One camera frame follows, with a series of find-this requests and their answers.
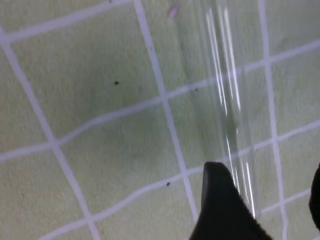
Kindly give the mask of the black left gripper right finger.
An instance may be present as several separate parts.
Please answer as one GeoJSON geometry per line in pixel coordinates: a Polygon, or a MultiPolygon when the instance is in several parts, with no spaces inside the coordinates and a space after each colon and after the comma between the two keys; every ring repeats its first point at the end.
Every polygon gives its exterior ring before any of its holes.
{"type": "Polygon", "coordinates": [[[310,191],[309,210],[316,228],[320,229],[320,167],[317,168],[310,191]]]}

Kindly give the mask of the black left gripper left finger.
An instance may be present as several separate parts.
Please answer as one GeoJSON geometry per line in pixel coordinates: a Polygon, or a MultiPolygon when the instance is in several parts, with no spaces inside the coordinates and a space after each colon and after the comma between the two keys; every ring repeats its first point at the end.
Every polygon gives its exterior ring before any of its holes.
{"type": "Polygon", "coordinates": [[[191,240],[271,240],[239,194],[221,162],[206,162],[201,211],[191,240]]]}

